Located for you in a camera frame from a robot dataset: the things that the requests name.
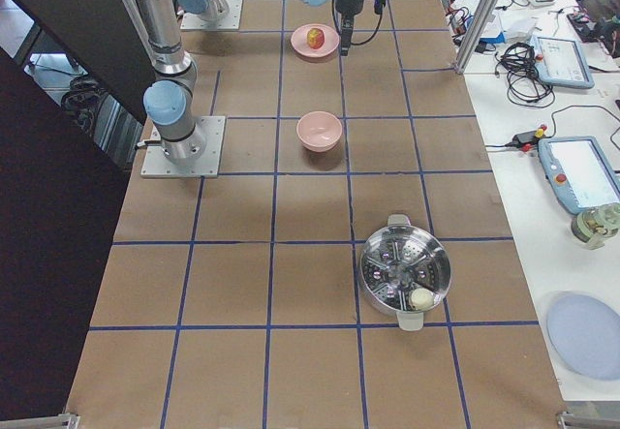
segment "black wall panel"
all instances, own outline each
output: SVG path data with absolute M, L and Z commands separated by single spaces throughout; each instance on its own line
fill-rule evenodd
M 121 0 L 15 0 L 138 121 L 155 75 Z
M 63 411 L 126 188 L 0 49 L 0 420 Z

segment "pink bowl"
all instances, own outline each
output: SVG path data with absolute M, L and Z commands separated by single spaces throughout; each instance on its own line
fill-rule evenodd
M 310 29 L 321 29 L 325 35 L 325 43 L 319 49 L 308 46 Z M 340 45 L 340 36 L 332 27 L 324 24 L 306 24 L 298 27 L 291 35 L 293 49 L 305 58 L 323 58 L 333 53 Z
M 342 123 L 330 112 L 312 111 L 297 122 L 297 136 L 310 151 L 327 151 L 342 137 Z

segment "apple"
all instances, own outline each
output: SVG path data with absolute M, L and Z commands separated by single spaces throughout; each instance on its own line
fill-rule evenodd
M 306 41 L 312 49 L 319 49 L 326 42 L 326 34 L 318 27 L 313 27 L 308 31 Z

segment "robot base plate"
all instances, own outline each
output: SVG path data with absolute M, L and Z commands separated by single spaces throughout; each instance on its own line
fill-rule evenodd
M 239 30 L 243 0 L 226 0 L 226 2 L 229 5 L 229 13 L 214 22 L 208 22 L 200 19 L 197 15 L 186 13 L 183 15 L 183 21 L 181 22 L 181 31 L 227 32 Z
M 197 117 L 196 127 L 207 137 L 205 149 L 201 155 L 196 159 L 174 162 L 164 154 L 161 146 L 149 146 L 146 149 L 140 175 L 145 178 L 217 177 L 220 170 L 225 126 L 225 116 Z M 157 129 L 153 129 L 151 139 L 160 139 Z

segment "table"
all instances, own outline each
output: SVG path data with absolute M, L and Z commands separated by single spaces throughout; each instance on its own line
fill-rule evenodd
M 475 5 L 473 0 L 457 0 Z M 557 11 L 574 0 L 557 0 L 551 7 L 513 9 L 503 22 L 536 17 L 537 33 L 576 39 L 570 24 Z M 498 45 L 503 52 L 507 45 Z M 611 57 L 597 44 L 582 44 L 588 64 L 609 71 L 594 74 L 590 90 L 555 88 L 555 103 L 544 109 L 526 109 L 511 104 L 506 96 L 506 77 L 493 75 L 494 56 L 474 53 L 465 71 L 465 80 L 478 118 L 484 143 L 503 144 L 517 133 L 550 126 L 550 114 L 570 105 L 596 105 L 620 113 L 620 74 Z M 597 138 L 614 169 L 620 169 L 620 150 L 609 140 L 620 123 L 601 109 L 572 108 L 557 116 L 557 136 L 591 135 Z M 525 272 L 528 287 L 541 324 L 551 363 L 565 401 L 619 401 L 618 381 L 593 380 L 569 370 L 549 342 L 545 318 L 556 296 L 564 291 L 594 296 L 620 311 L 618 253 L 620 238 L 610 239 L 599 250 L 583 248 L 571 233 L 571 215 L 556 200 L 546 182 L 536 152 L 497 151 L 489 148 L 489 160 L 502 196 L 511 231 Z
M 466 7 L 474 13 L 479 1 L 480 0 L 456 0 L 453 6 L 455 8 Z M 525 2 L 525 0 L 516 0 L 516 3 L 523 4 Z M 498 0 L 497 6 L 508 6 L 510 3 L 511 0 Z M 556 0 L 553 5 L 540 8 L 533 8 L 531 6 L 522 8 L 511 5 L 506 11 L 498 10 L 497 14 L 500 15 L 502 25 L 505 29 L 521 19 L 531 17 L 537 21 L 534 30 L 534 33 L 537 35 L 578 40 L 576 33 L 566 18 L 566 14 L 569 14 L 572 11 L 572 7 L 575 5 L 575 0 Z M 512 42 L 513 41 L 509 41 L 508 44 L 496 45 L 497 52 L 500 54 L 503 53 Z M 616 62 L 599 44 L 581 43 L 581 48 L 590 66 L 608 72 L 619 71 Z M 493 53 L 485 55 L 475 53 L 467 65 L 465 74 L 492 74 L 495 71 L 496 64 L 497 61 Z

